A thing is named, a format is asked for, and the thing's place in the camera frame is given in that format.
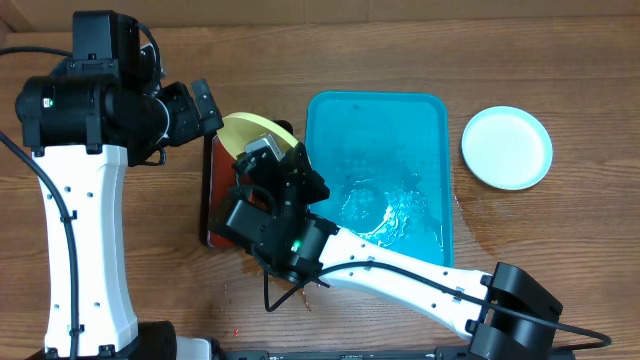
tabletop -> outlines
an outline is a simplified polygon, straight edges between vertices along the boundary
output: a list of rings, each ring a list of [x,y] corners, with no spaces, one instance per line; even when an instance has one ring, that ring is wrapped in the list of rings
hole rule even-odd
[[[206,78],[223,114],[286,119],[304,139],[324,90],[423,92],[449,112],[455,263],[529,272],[564,304],[563,323],[613,337],[579,359],[640,351],[640,18],[593,17],[157,29],[168,78]],[[70,33],[10,34],[5,46],[71,49]],[[14,101],[47,74],[52,55],[0,57],[0,128],[21,143]],[[460,139],[482,109],[511,105],[547,128],[554,162],[535,187],[499,191],[465,167]],[[239,249],[198,241],[202,140],[167,164],[128,170],[123,195],[127,280],[140,321],[228,350],[426,350],[461,340],[436,322],[373,296],[308,286],[274,313],[262,275]],[[43,346],[49,275],[35,175],[0,150],[0,358]],[[272,294],[289,284],[274,281]],[[557,344],[583,341],[558,334]]]

